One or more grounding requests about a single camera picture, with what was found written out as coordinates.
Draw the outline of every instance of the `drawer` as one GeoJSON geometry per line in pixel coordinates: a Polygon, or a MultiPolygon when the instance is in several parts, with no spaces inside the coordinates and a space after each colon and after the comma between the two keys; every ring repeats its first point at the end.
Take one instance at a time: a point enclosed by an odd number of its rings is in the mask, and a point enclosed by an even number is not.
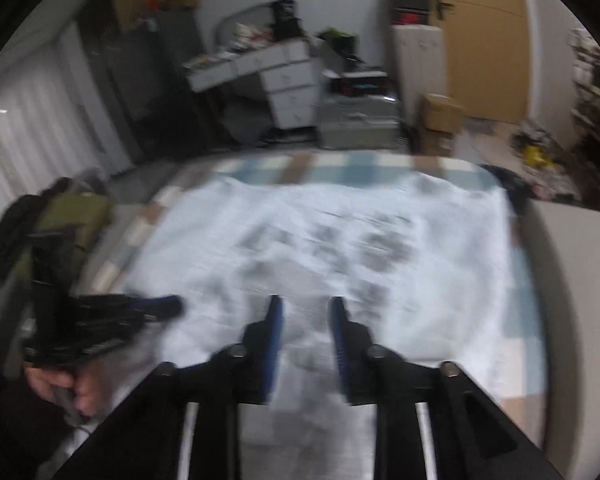
{"type": "Polygon", "coordinates": [[[309,45],[306,41],[295,40],[285,43],[286,58],[291,63],[307,61],[309,59],[309,45]]]}
{"type": "Polygon", "coordinates": [[[275,123],[281,130],[292,130],[315,125],[315,107],[305,106],[293,110],[273,110],[275,123]]]}
{"type": "Polygon", "coordinates": [[[234,67],[229,62],[191,74],[189,85],[194,92],[202,92],[207,88],[213,88],[234,78],[234,67]]]}
{"type": "Polygon", "coordinates": [[[269,94],[269,104],[275,110],[291,110],[292,108],[314,106],[317,103],[318,87],[315,85],[269,94]]]}
{"type": "Polygon", "coordinates": [[[261,72],[260,76],[262,77],[262,86],[267,92],[277,92],[315,83],[314,67],[310,61],[267,70],[261,72]]]}
{"type": "Polygon", "coordinates": [[[235,59],[238,75],[252,74],[285,63],[285,52],[281,45],[256,50],[235,59]]]}

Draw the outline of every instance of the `green object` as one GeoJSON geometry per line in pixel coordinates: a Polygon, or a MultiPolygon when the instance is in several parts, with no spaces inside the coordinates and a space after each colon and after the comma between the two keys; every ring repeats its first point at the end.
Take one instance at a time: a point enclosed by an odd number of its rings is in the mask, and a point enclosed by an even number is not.
{"type": "MultiPolygon", "coordinates": [[[[98,240],[100,231],[110,223],[111,200],[96,194],[62,194],[52,199],[40,215],[34,232],[74,225],[76,249],[73,270],[77,276],[87,255],[98,240]]],[[[27,248],[16,264],[14,272],[27,282],[31,276],[31,252],[27,248]]]]}

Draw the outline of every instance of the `crumpled white cloth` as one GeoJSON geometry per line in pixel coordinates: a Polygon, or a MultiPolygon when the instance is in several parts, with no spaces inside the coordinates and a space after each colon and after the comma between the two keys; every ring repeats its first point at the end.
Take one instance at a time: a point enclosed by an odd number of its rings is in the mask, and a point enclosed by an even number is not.
{"type": "Polygon", "coordinates": [[[420,364],[456,361],[496,394],[508,225],[501,189],[419,173],[369,189],[218,179],[167,213],[125,288],[184,298],[185,315],[151,344],[152,361],[179,367],[239,341],[269,295],[282,296],[272,401],[242,410],[244,478],[372,478],[375,412],[339,394],[328,299],[346,298],[376,342],[420,364]]]}

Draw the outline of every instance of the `bed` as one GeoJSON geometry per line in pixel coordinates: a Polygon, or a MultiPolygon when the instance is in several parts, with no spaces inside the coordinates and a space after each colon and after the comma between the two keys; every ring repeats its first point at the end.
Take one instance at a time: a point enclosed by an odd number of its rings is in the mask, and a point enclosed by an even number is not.
{"type": "MultiPolygon", "coordinates": [[[[419,171],[445,179],[467,190],[489,190],[499,186],[486,170],[463,160],[408,156],[389,152],[294,151],[197,160],[187,164],[144,206],[100,266],[90,292],[116,290],[126,270],[148,240],[160,219],[187,189],[218,175],[230,176],[252,185],[293,185],[334,183],[368,187],[389,183],[419,171]]],[[[510,216],[512,273],[509,281],[509,308],[500,364],[502,385],[500,405],[504,412],[537,446],[542,445],[547,393],[544,338],[538,299],[525,250],[520,245],[518,219],[510,216]]]]}

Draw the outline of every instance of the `curtain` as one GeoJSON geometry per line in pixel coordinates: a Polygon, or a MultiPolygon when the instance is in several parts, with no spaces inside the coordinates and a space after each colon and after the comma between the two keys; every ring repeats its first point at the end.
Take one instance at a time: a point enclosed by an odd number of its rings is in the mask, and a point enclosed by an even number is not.
{"type": "Polygon", "coordinates": [[[25,193],[96,168],[107,176],[52,44],[0,76],[0,216],[25,193]]]}

